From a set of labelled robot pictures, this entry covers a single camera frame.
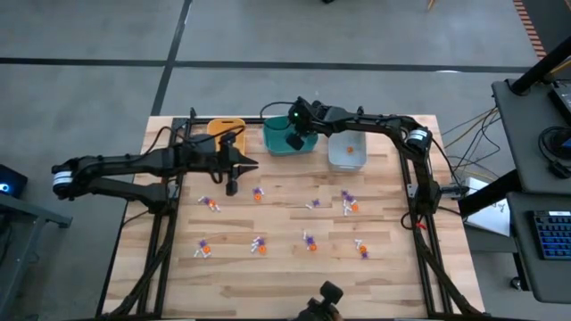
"wooden table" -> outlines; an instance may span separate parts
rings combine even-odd
[[[413,117],[442,141],[435,116]],[[143,150],[171,121],[149,119]],[[204,130],[194,126],[193,133]],[[238,194],[227,197],[224,184],[213,184],[206,174],[185,176],[163,317],[295,317],[311,296],[320,298],[319,287],[326,280],[343,289],[337,307],[345,318],[425,317],[412,233],[400,224],[408,207],[391,141],[367,134],[368,162],[362,171],[334,173],[328,170],[324,136],[310,154],[279,158],[267,153],[260,126],[249,126],[245,133],[246,155],[260,168],[238,179]],[[168,137],[164,133],[157,147],[166,146]],[[433,148],[430,156],[435,179],[441,185],[450,183],[442,155]],[[142,185],[157,181],[149,175],[135,178]],[[256,186],[265,193],[261,202],[252,197]],[[354,194],[360,205],[360,211],[348,217],[343,216],[342,189]],[[221,212],[197,203],[203,195],[216,200]],[[305,204],[316,198],[321,206],[308,210]],[[452,201],[441,205],[457,209]],[[142,204],[132,203],[125,219],[143,210]],[[439,210],[434,220],[446,272],[472,305],[483,310],[460,217]],[[141,276],[152,222],[153,216],[145,215],[123,228],[103,312],[117,307]],[[315,237],[317,251],[306,250],[303,229]],[[250,253],[257,236],[266,239],[265,256]],[[212,256],[194,258],[203,238]],[[360,258],[356,238],[368,246],[370,259]],[[431,283],[441,310],[434,275]]]

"teal container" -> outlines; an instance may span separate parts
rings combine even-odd
[[[287,136],[294,133],[294,126],[287,127],[288,123],[289,120],[287,116],[274,117],[264,121],[264,143],[266,144],[269,154],[272,156],[288,156],[313,151],[315,144],[318,142],[318,135],[313,134],[303,138],[305,144],[301,150],[296,151],[286,142]],[[266,124],[272,128],[285,129],[274,130],[266,126]]]

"concrete floor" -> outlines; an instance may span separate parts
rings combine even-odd
[[[0,56],[165,60],[182,5],[183,0],[3,1]],[[431,12],[425,6],[423,0],[337,0],[328,6],[319,0],[194,0],[177,59],[450,69],[536,62],[511,0],[439,0]],[[74,217],[69,230],[46,229],[37,250],[41,260],[26,276],[14,315],[94,315],[125,202],[92,195],[59,202],[51,192],[50,168],[73,156],[137,152],[161,74],[162,68],[146,67],[0,65],[0,135],[10,137],[0,141],[0,163],[29,177],[25,200]],[[202,115],[256,114],[264,103],[302,95],[348,108],[363,105],[369,112],[436,114],[444,131],[493,107],[494,80],[517,76],[176,68],[161,115],[186,115],[191,106]],[[502,150],[482,164],[501,175],[513,169],[501,123],[488,133]],[[447,152],[460,156],[468,143],[469,137]],[[475,157],[491,150],[482,142]],[[508,288],[515,275],[510,255],[473,258],[488,312],[568,319],[571,306],[542,304]]]

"black keyboard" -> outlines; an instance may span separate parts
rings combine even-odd
[[[571,260],[571,212],[533,212],[537,245],[543,259]]]

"yellow container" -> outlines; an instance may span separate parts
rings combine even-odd
[[[246,126],[246,123],[241,119],[213,119],[208,123],[206,126],[206,133],[208,135],[216,135],[221,133],[225,130],[234,128],[236,126]],[[216,140],[216,151],[220,150],[220,138],[221,136],[217,136],[214,138]],[[243,155],[246,155],[246,134],[245,131],[240,133],[236,137],[236,142],[234,143],[234,147],[239,149]]]

